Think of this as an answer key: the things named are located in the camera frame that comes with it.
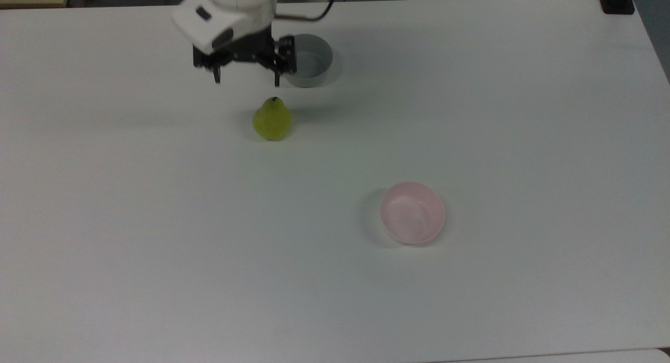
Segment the black gripper white mount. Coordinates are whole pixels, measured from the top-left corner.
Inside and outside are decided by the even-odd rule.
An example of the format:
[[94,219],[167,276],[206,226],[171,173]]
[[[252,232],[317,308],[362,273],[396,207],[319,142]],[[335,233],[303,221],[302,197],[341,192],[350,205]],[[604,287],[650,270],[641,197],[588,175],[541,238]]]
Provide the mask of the black gripper white mount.
[[[276,8],[277,0],[184,0],[172,21],[193,45],[194,67],[211,72],[220,84],[221,68],[231,62],[231,53],[218,50],[269,27]],[[270,36],[259,52],[259,64],[273,72],[274,86],[279,87],[282,75],[297,72],[295,36]]]

